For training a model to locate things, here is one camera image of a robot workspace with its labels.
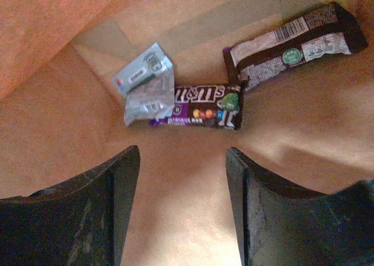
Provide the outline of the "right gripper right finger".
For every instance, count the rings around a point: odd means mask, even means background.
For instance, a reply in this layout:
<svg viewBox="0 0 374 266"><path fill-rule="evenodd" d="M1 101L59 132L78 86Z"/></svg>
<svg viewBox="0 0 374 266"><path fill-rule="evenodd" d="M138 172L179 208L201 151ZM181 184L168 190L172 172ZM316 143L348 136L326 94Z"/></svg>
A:
<svg viewBox="0 0 374 266"><path fill-rule="evenodd" d="M226 175L242 265L372 265L373 181L317 192L239 149Z"/></svg>

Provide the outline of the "dark snack bar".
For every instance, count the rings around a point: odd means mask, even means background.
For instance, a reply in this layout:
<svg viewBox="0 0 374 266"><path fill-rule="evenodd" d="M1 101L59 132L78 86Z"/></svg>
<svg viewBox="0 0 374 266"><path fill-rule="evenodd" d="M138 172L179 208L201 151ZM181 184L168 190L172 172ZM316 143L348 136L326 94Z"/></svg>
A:
<svg viewBox="0 0 374 266"><path fill-rule="evenodd" d="M223 57L229 83L250 90L324 55L356 54L367 46L356 18L339 3L330 2L223 49Z"/></svg>

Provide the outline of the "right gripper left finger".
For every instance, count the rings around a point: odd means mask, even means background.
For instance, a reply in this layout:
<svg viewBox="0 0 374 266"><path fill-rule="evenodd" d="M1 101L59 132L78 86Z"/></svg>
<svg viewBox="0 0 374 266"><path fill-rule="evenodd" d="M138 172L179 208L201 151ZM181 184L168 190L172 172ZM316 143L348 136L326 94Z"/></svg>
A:
<svg viewBox="0 0 374 266"><path fill-rule="evenodd" d="M130 146L29 196L1 200L2 265L120 265L140 171Z"/></svg>

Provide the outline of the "red brown paper bag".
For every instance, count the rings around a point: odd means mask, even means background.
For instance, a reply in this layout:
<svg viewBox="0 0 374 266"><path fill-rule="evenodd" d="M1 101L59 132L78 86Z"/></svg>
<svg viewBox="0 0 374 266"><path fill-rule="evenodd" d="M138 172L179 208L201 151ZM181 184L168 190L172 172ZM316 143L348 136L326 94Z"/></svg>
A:
<svg viewBox="0 0 374 266"><path fill-rule="evenodd" d="M373 42L373 0L1 0L1 197L63 182L135 144L122 264L240 265L227 149L327 194L373 178L373 46L247 93L237 132L126 127L112 76L158 43L177 84L223 84L225 47L330 1Z"/></svg>

